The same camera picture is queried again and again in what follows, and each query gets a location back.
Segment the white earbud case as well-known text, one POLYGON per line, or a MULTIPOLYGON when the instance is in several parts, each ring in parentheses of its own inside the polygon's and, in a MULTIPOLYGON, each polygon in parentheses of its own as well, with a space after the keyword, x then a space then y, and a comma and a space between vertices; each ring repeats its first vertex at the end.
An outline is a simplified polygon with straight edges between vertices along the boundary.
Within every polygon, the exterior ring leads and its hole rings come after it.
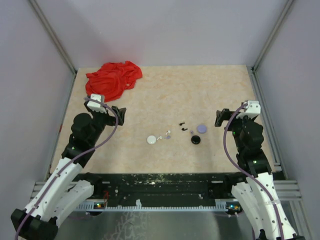
POLYGON ((157 138, 154 135, 149 135, 146 139, 149 145, 154 145, 157 142, 157 138))

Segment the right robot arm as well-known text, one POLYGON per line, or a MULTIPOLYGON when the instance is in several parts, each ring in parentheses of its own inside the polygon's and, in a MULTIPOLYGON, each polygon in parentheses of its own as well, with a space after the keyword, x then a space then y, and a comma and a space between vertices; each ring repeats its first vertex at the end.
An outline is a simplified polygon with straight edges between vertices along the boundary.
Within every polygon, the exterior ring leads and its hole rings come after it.
POLYGON ((215 127, 224 121, 223 138, 231 132, 237 148, 236 161, 226 154, 238 172, 227 175, 223 192, 236 198, 248 218, 256 240, 303 240, 290 224, 276 192, 269 161, 262 150, 263 126, 255 118, 241 116, 245 106, 236 111, 216 112, 215 127))

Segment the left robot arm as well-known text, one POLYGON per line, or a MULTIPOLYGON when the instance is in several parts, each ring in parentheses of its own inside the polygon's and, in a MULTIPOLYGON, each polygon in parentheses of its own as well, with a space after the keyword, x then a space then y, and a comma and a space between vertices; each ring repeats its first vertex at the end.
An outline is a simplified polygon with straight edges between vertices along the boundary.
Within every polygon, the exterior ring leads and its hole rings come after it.
POLYGON ((87 112, 74 117, 68 144, 54 172, 24 209, 15 209, 11 214, 15 239, 53 240, 62 223, 82 202, 103 195, 102 179, 96 174, 88 172, 75 186, 70 184, 96 149, 106 143, 104 140, 97 144, 105 127, 116 129, 124 124, 127 109, 94 100, 86 101, 84 106, 87 112))

